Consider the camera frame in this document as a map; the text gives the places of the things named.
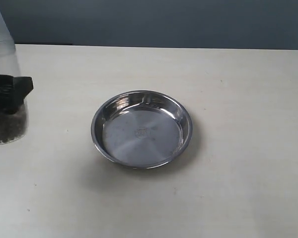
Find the clear plastic shaker bottle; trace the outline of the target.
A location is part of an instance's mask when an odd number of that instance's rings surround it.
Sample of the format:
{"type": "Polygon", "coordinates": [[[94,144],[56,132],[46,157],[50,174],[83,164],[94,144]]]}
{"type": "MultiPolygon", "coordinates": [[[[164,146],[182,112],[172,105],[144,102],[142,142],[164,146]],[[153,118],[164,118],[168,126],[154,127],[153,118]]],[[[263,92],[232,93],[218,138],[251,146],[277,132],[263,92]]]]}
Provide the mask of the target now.
{"type": "Polygon", "coordinates": [[[14,40],[0,12],[0,144],[22,138],[28,127],[25,98],[31,77],[21,76],[14,40]]]}

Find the round stainless steel plate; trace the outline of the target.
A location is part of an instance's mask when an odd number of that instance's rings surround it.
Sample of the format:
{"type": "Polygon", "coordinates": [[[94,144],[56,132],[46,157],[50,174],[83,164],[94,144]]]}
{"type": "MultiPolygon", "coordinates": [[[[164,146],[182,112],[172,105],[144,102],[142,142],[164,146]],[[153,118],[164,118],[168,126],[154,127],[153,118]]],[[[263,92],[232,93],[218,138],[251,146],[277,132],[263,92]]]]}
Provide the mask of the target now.
{"type": "Polygon", "coordinates": [[[134,90],[102,104],[90,130],[95,147],[109,161],[133,169],[153,169],[185,151],[193,123],[187,110],[172,97],[134,90]]]}

